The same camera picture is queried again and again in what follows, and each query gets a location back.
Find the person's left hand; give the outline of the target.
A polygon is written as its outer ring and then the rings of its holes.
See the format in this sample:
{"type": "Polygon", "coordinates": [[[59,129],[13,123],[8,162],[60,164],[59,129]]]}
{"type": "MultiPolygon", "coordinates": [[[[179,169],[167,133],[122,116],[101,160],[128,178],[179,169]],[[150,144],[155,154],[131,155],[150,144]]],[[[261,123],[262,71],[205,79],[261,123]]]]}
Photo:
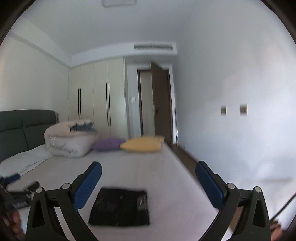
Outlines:
{"type": "Polygon", "coordinates": [[[12,211],[5,216],[1,214],[1,219],[6,224],[6,226],[14,232],[15,238],[17,240],[25,240],[26,235],[21,226],[20,213],[17,210],[12,211]]]}

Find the person's right hand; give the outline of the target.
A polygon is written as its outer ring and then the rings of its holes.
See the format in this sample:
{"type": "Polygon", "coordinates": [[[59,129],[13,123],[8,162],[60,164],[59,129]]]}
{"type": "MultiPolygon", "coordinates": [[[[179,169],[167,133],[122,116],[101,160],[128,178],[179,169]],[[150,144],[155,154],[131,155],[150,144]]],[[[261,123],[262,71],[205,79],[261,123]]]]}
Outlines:
{"type": "Polygon", "coordinates": [[[277,221],[270,223],[270,240],[271,241],[278,241],[282,237],[282,228],[281,224],[277,221]]]}

